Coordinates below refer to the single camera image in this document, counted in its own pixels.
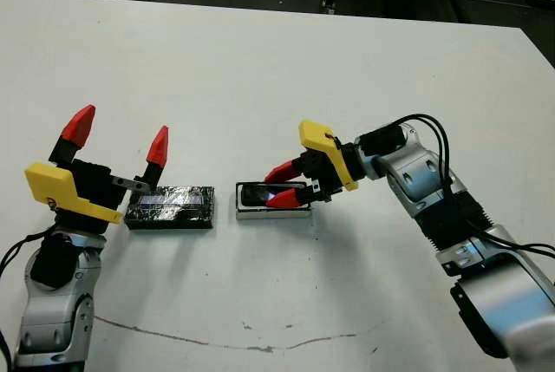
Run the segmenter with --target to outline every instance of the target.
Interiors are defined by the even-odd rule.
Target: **white table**
[[[553,242],[555,72],[520,30],[111,0],[0,0],[0,11],[2,254],[51,223],[23,169],[88,103],[79,158],[133,177],[167,124],[160,183],[216,189],[208,232],[108,229],[96,314],[121,326],[95,322],[88,371],[513,370],[474,342],[453,279],[384,180],[305,220],[238,222],[233,200],[236,181],[302,152],[302,118],[347,142],[427,112],[493,219],[519,241]],[[0,283],[12,346],[36,247]]]

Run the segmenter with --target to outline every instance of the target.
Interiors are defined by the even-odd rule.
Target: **black box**
[[[206,229],[212,227],[214,187],[158,187],[133,193],[123,219],[129,229]]]
[[[310,216],[310,203],[290,209],[274,208],[266,206],[246,206],[243,203],[243,188],[245,186],[268,186],[288,188],[306,187],[304,181],[290,181],[284,183],[263,183],[259,181],[240,182],[235,185],[235,218],[241,219],[289,219],[308,218]]]

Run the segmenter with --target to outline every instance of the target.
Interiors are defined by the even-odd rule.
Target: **black cable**
[[[443,190],[443,196],[447,199],[450,199],[453,196],[453,191],[451,190],[451,179],[449,177],[449,140],[447,139],[447,133],[445,129],[440,124],[440,122],[435,119],[433,116],[429,114],[410,114],[397,121],[392,122],[390,125],[400,125],[406,121],[420,121],[428,125],[435,133],[436,138],[438,138],[439,144],[439,173],[440,173],[440,180],[441,180],[441,188]],[[439,135],[437,134],[437,130],[433,128],[432,124],[428,121],[434,123],[441,134],[441,138],[443,140],[443,148],[441,147],[441,142],[439,140]]]
[[[2,351],[3,357],[6,360],[6,370],[10,372],[13,368],[11,365],[11,353],[10,346],[6,343],[6,339],[3,338],[2,331],[0,331],[0,350]]]
[[[474,230],[474,233],[477,238],[480,239],[484,239],[488,242],[494,242],[496,245],[504,245],[501,246],[504,249],[510,249],[513,251],[527,251],[527,252],[531,252],[531,253],[537,253],[539,255],[544,255],[546,257],[549,258],[553,258],[555,259],[555,253],[553,252],[548,252],[548,251],[542,251],[540,249],[535,249],[536,247],[546,247],[549,249],[553,249],[555,251],[555,246],[551,246],[548,244],[525,244],[525,245],[520,245],[517,244],[516,242],[511,242],[510,240],[506,240],[503,238],[498,238],[497,236],[494,236],[490,233],[484,232],[483,230],[481,230],[477,225],[475,225],[474,223],[472,223],[470,220],[467,220],[467,223],[470,227],[472,227],[472,229]]]
[[[13,245],[11,248],[9,248],[8,251],[5,253],[5,255],[3,256],[2,262],[0,262],[0,277],[2,277],[4,270],[6,269],[8,264],[14,260],[14,258],[17,256],[17,254],[23,247],[23,245],[25,245],[28,242],[32,242],[34,240],[38,240],[40,238],[44,238],[50,235],[55,230],[55,228],[56,228],[56,225],[52,225],[44,232],[36,233],[34,235],[28,235],[24,239],[20,240],[15,245]],[[12,361],[11,361],[10,347],[6,343],[6,339],[4,338],[1,330],[0,330],[0,350],[2,351],[3,357],[6,360],[6,367],[7,367],[6,370],[11,371]]]

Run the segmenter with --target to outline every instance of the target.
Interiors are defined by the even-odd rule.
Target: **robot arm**
[[[147,169],[133,180],[110,168],[74,159],[90,131],[95,107],[78,112],[63,129],[49,160],[25,171],[33,196],[55,212],[55,225],[29,260],[29,294],[21,323],[15,370],[82,371],[95,316],[94,289],[101,271],[102,234],[118,223],[117,207],[128,189],[156,188],[167,156],[162,127],[147,156]]]
[[[513,238],[502,225],[492,224],[457,176],[445,169],[441,153],[438,157],[425,149],[406,123],[387,125],[349,144],[309,121],[301,123],[299,132],[307,151],[272,170],[265,181],[283,182],[303,173],[312,186],[280,193],[268,206],[329,201],[344,186],[356,188],[363,177],[387,178],[437,249],[442,268],[457,277],[451,296],[482,350],[509,357],[518,371],[552,370],[555,287],[523,251],[503,245],[515,245]]]

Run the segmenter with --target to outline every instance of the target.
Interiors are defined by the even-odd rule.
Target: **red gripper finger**
[[[87,141],[90,128],[93,126],[95,107],[88,105],[75,114],[68,125],[62,130],[61,137],[82,148]]]
[[[154,138],[147,155],[147,162],[158,164],[164,168],[167,160],[167,126],[163,126]]]
[[[266,202],[266,207],[280,209],[299,207],[300,205],[294,188],[280,192]]]
[[[265,183],[283,183],[289,179],[294,179],[301,175],[301,173],[293,166],[293,161],[287,161],[281,166],[277,166],[270,171],[266,178]]]

